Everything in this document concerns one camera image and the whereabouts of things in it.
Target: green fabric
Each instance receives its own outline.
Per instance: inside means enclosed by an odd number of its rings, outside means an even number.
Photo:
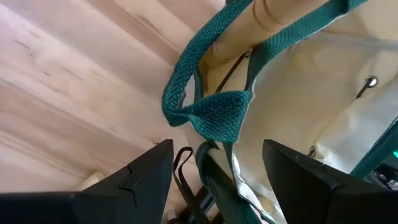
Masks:
[[[398,122],[395,121],[379,140],[377,140],[372,149],[362,158],[361,162],[353,169],[351,175],[365,178],[397,149]]]
[[[232,180],[208,154],[203,158],[201,170],[203,184],[215,199],[225,223],[261,224],[247,201],[241,199],[236,193]]]
[[[207,48],[250,2],[236,0],[225,6],[194,36],[181,54],[162,98],[162,110],[171,126],[191,121],[205,139],[228,142],[237,139],[251,98],[250,92],[219,93],[186,107],[178,107],[178,101]]]

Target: teal strap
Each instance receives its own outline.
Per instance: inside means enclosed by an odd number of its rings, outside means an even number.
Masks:
[[[351,172],[351,175],[359,178],[366,177],[397,149],[398,122],[395,121],[377,140],[372,149],[362,158],[361,162]]]
[[[203,80],[201,79],[199,68],[195,70],[193,77],[195,81],[195,98],[193,101],[197,102],[203,98]]]
[[[251,100],[251,86],[260,69],[278,53],[327,26],[338,16],[347,13],[365,0],[331,0],[309,15],[254,48],[249,62],[248,80],[244,91],[227,91],[182,107],[180,99],[190,77],[196,72],[199,60],[228,27],[228,25],[250,4],[252,0],[235,0],[227,4],[190,41],[174,68],[162,97],[162,110],[171,126],[180,126],[190,121],[195,130],[205,139],[221,142],[236,142],[244,115]],[[196,91],[202,91],[201,77]]]
[[[205,157],[208,156],[207,152],[210,149],[218,149],[218,146],[213,141],[206,141],[199,146],[199,148],[195,154],[195,162],[197,163],[200,179],[202,180],[202,182],[204,184],[206,184],[206,183],[205,183],[205,179],[203,178],[203,172],[202,172],[203,167],[204,167],[203,161],[205,160]]]
[[[208,154],[203,157],[201,177],[205,187],[214,197],[225,223],[261,224],[250,204],[237,194],[232,180]]]

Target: metal rivet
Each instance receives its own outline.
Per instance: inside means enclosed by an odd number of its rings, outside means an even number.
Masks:
[[[368,88],[374,88],[375,86],[377,86],[377,84],[379,84],[379,79],[375,76],[371,76],[365,79],[365,82],[365,86],[363,86],[359,93],[355,96],[355,99],[361,97]]]
[[[250,55],[251,55],[251,50],[248,50],[248,51],[244,54],[244,57],[245,57],[245,58],[249,58]]]
[[[317,148],[315,146],[311,146],[310,153],[308,153],[309,158],[314,158],[317,155]]]

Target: wood grain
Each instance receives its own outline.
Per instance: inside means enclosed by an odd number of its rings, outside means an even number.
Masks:
[[[184,21],[163,3],[0,0],[0,192],[73,190],[164,139],[187,145],[160,98],[195,34],[187,24],[205,17]],[[193,159],[185,173],[196,192]],[[166,210],[184,206],[172,182]]]
[[[221,8],[225,1],[159,0],[170,12],[198,32]]]

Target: black cord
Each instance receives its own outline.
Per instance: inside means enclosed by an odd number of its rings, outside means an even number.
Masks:
[[[220,83],[220,85],[218,86],[217,90],[215,93],[219,93],[225,86],[226,82],[229,80],[229,78],[231,78],[231,75],[235,72],[236,68],[239,66],[239,64],[243,61],[243,59],[245,57],[247,57],[248,53],[245,52],[243,53],[238,60],[235,62],[235,64],[232,66],[232,68],[229,70],[229,72],[226,74],[226,76],[224,77],[223,81]]]
[[[180,166],[180,160],[182,157],[182,154],[184,152],[189,152],[188,157],[181,163]],[[175,183],[177,184],[178,189],[180,190],[182,197],[187,203],[187,207],[189,210],[193,213],[195,216],[195,219],[198,224],[210,224],[209,219],[207,218],[206,214],[204,211],[201,210],[199,204],[195,200],[195,196],[191,190],[191,188],[188,185],[188,182],[185,180],[184,174],[182,172],[182,167],[184,164],[189,160],[189,158],[193,155],[193,149],[191,147],[183,147],[182,149],[179,150],[177,155],[175,156],[175,160],[173,163],[173,176]]]

